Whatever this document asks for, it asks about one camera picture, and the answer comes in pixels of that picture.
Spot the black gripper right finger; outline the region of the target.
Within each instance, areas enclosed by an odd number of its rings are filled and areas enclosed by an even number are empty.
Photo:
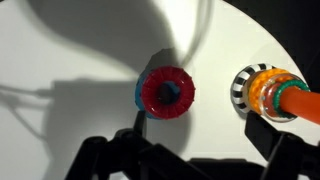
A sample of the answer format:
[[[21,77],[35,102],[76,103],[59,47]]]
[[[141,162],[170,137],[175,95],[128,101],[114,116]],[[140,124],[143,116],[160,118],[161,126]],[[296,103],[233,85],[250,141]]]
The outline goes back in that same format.
[[[278,131],[265,119],[250,111],[245,135],[268,162],[261,180],[320,180],[320,146],[310,145],[299,136]]]

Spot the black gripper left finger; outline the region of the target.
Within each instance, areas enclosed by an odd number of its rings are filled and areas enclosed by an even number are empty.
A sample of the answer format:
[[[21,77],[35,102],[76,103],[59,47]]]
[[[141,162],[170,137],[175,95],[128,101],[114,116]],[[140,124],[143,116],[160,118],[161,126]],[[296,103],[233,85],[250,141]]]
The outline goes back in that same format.
[[[133,127],[118,130],[111,141],[85,139],[64,180],[109,180],[117,172],[129,180],[212,180],[161,144],[150,143],[145,133],[146,112],[139,111]]]

